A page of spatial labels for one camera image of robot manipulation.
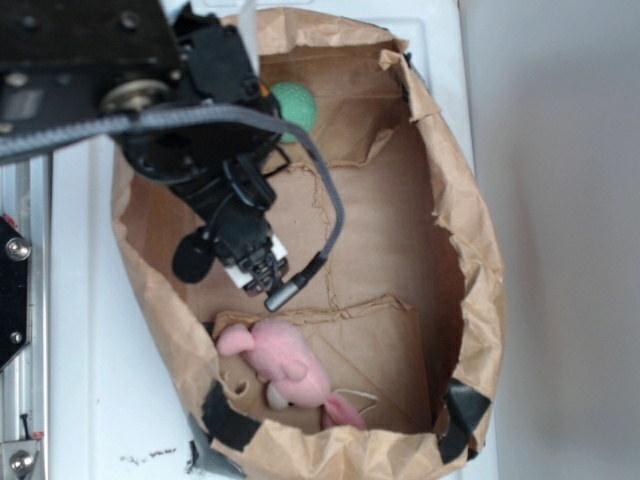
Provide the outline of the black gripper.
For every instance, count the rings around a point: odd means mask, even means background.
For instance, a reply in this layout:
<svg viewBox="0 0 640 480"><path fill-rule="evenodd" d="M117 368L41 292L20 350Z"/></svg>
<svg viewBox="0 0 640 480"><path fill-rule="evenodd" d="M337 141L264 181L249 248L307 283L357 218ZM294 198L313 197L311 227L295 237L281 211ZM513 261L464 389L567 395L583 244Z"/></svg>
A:
<svg viewBox="0 0 640 480"><path fill-rule="evenodd" d="M231 104L276 112L235 26L222 25L214 15L182 12L173 31L187 66L178 106ZM287 268L273 251L265 213L276 194L261 172L278 139L237 123L213 123L129 134L122 152L137 173L166 185L196 213L200 227L211 232L215 261L246 274L241 288L270 289Z"/></svg>

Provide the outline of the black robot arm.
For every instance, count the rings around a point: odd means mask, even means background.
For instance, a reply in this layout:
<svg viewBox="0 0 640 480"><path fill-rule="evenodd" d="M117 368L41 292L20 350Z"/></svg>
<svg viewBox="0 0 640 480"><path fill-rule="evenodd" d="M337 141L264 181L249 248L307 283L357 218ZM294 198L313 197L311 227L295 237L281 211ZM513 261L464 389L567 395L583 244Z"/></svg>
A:
<svg viewBox="0 0 640 480"><path fill-rule="evenodd" d="M215 262L248 291L271 291L286 258L265 214L263 167L282 131L240 31L157 1L1 5L1 159L13 163L97 135L201 220L174 274L197 283Z"/></svg>

